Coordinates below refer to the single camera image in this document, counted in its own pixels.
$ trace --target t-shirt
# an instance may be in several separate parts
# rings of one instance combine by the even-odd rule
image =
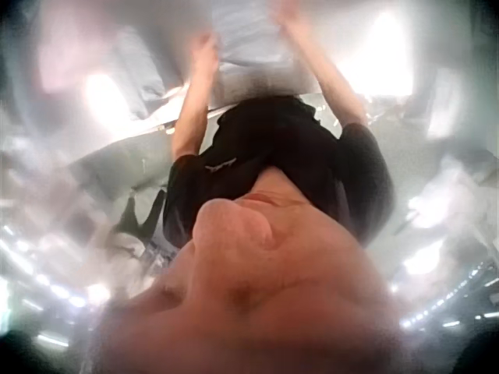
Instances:
[[[367,244],[393,209],[387,165],[366,126],[348,124],[337,139],[314,115],[315,108],[295,97],[253,99],[222,115],[212,145],[199,156],[180,157],[170,170],[167,240],[183,247],[205,202],[238,199],[274,166],[317,209]]]

